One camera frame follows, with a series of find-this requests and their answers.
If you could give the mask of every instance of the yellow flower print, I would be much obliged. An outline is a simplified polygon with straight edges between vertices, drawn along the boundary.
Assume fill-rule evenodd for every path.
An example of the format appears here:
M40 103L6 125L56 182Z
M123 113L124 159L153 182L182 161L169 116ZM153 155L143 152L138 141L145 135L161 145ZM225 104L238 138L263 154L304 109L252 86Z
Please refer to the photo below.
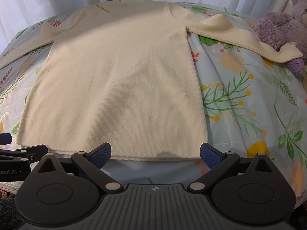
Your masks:
M250 21L250 20L245 19L244 22L245 22L248 26L250 26L251 28L256 27L256 25L255 25L252 21Z
M218 120L219 120L219 116L214 115L214 116L213 116L213 120L214 120L214 121L218 121Z
M296 195L300 195L302 190L304 189L304 174L300 164L294 168L292 174L296 183L296 188L294 189L294 192Z
M0 133L2 133L3 132L3 123L1 122L0 123Z
M268 157L270 157L270 152L267 148L267 145L264 141L258 141L254 144L252 144L247 150L247 157L254 158L257 153L264 153Z
M265 129L261 130L261 135L263 137L267 136L267 130L265 130Z
M28 67L30 66L31 63L33 63L33 61L36 59L36 56L31 56L29 58L27 58L22 64L21 66L18 68L18 74L22 75L25 73L25 71L28 69Z
M268 59L266 59L266 58L264 58L264 57L262 57L262 59L263 59L263 62L264 62L267 66L269 66L269 67L273 67L273 66L274 66L274 61L268 60Z
M231 71L235 72L245 72L245 67L243 67L244 59L243 57L234 54L231 51L224 51L221 53L221 65Z

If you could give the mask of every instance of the metal pin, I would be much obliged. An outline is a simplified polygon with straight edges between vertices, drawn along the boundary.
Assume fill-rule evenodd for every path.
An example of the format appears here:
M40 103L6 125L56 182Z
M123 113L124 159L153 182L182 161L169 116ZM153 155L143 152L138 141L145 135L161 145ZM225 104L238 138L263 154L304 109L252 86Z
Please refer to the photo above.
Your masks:
M108 190L117 190L120 188L120 184L117 182L109 182L106 184L106 189Z
M205 188L205 184L201 182L193 182L190 184L190 188L193 190L202 190Z

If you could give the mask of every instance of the teddy bear arm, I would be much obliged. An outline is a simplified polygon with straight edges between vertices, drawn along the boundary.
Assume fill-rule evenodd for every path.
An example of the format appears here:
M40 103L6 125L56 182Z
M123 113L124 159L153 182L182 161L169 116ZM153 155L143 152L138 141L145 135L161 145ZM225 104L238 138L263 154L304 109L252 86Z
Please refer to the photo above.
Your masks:
M266 18L270 19L275 26L282 26L293 19L292 15L285 12L266 12Z

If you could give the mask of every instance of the green leaf print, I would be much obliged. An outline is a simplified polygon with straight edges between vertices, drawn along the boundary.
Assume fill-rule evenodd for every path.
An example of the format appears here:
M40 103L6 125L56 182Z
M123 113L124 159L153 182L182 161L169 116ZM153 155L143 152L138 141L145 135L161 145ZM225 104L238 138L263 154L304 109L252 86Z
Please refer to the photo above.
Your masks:
M219 121L220 118L227 117L229 113L234 118L234 122L241 130L245 130L248 136L250 130L255 132L256 138L265 136L266 130L257 127L259 124L255 119L257 113L244 108L243 98L252 96L252 92L248 90L251 85L249 81L252 79L254 75L246 70L244 73L240 72L240 77L234 76L233 80L229 80L228 85L219 82L202 85L206 120Z
M281 149L287 140L287 134L283 134L278 138L278 148Z
M290 74L285 75L284 77L286 80L292 81L293 77Z
M26 30L27 30L27 28L25 28L24 30L22 30L22 31L16 36L15 39L18 39L18 38L23 34L23 32L26 31Z
M147 177L147 180L148 180L149 184L154 184L149 177Z
M271 76L267 73L262 73L260 72L260 74L265 78L265 80L267 82L269 82L271 85L277 85L277 78L275 76Z
M217 40L213 40L213 39L203 37L203 36L200 36L200 35L199 35L199 40L201 41L201 43L203 43L207 46L213 46L213 45L218 43Z
M14 126L14 128L12 129L12 134L17 134L18 128L19 128L19 124L20 124L20 123L18 123L18 124L16 124L16 125Z
M205 9L204 7L198 7L198 6L192 6L192 12L194 13L206 13L207 9Z
M298 118L293 118L291 123L291 130L289 131L289 135L294 137L295 133L302 130L303 127L303 117L299 116Z
M288 151L289 157L293 161L293 159L294 159L294 148L293 148L292 143L289 141L289 139L287 139L287 151Z
M56 19L58 16L53 16L53 17L50 17L46 22L52 22L54 19Z
M45 49L46 47L49 47L52 43L49 43L47 45L44 45L42 47L38 47L37 49L32 50L31 52L26 53L24 56L32 56L35 55L36 53L40 53L43 49Z
M40 70L41 70L41 67L38 67L38 68L35 69L36 75L38 75L38 73L39 73Z
M303 160L302 153L299 150L297 151L297 153L298 153L298 156L300 158L300 165L303 167L304 166L304 160Z
M298 142L302 139L302 136L303 136L303 131L298 131L297 133L295 133L293 140L295 142Z
M278 81L279 81L279 89L289 99L290 103L296 106L296 102L292 96L292 93L289 91L288 87L280 80Z
M221 49L224 51L224 50L229 50L229 51L234 51L234 50L237 50L238 52L240 52L239 50L239 47L238 46L235 46L235 45L232 45L232 44L229 44L229 43L222 43L222 47Z

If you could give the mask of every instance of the blue gripper pad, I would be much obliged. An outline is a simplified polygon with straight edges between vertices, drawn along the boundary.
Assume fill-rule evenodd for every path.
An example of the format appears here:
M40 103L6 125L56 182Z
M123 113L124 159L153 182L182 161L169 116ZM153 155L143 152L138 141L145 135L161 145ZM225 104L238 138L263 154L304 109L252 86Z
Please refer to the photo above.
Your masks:
M210 169L222 162L222 157L218 154L220 151L213 151L208 144L202 144L200 149L201 159Z
M86 154L86 159L101 169L111 158L112 148L109 143L104 143Z

